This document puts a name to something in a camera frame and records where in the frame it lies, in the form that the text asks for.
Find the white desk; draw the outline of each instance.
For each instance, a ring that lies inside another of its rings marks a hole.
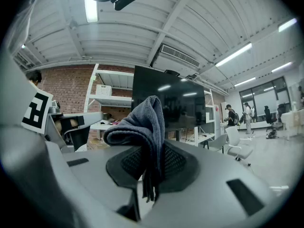
[[[284,113],[281,116],[283,129],[287,132],[287,140],[290,136],[295,136],[303,133],[304,126],[304,110],[296,112]]]
[[[181,138],[180,142],[187,143],[187,144],[194,145],[194,146],[198,147],[198,144],[200,142],[204,142],[204,141],[206,141],[206,140],[208,140],[210,138],[213,138],[214,136],[215,136],[215,133],[202,133],[202,134],[198,135],[198,143],[197,144],[195,143],[195,139],[187,139],[187,140],[185,140],[185,139]]]

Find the large display screen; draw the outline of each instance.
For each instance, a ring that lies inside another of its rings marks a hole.
[[[203,86],[160,71],[136,66],[132,110],[151,95],[156,95],[161,100],[167,132],[206,123]]]

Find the black office chair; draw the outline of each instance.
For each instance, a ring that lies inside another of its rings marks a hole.
[[[269,108],[268,108],[267,105],[265,106],[264,112],[265,112],[265,115],[266,115],[266,122],[267,122],[268,124],[271,124],[270,127],[267,127],[267,128],[266,128],[266,132],[267,132],[268,129],[273,129],[273,128],[274,128],[274,122],[276,122],[276,118],[271,119],[270,110],[269,110]]]

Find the person with backpack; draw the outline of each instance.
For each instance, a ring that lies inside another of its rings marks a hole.
[[[237,126],[239,119],[238,114],[231,108],[231,105],[227,105],[226,109],[229,110],[228,119],[225,119],[225,122],[228,121],[227,127]]]

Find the window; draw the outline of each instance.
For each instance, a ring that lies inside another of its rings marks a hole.
[[[283,112],[289,112],[290,110],[289,94],[283,77],[241,91],[240,97],[243,110],[245,102],[255,108],[255,118],[253,120],[257,122],[265,121],[265,106],[268,106],[272,119],[277,118],[279,107],[283,109]]]
[[[254,105],[253,93],[252,93],[251,89],[240,92],[240,95],[241,95],[241,101],[242,101],[242,105],[243,105],[243,111],[245,111],[245,106],[244,106],[245,102],[248,102],[248,104],[251,107]]]

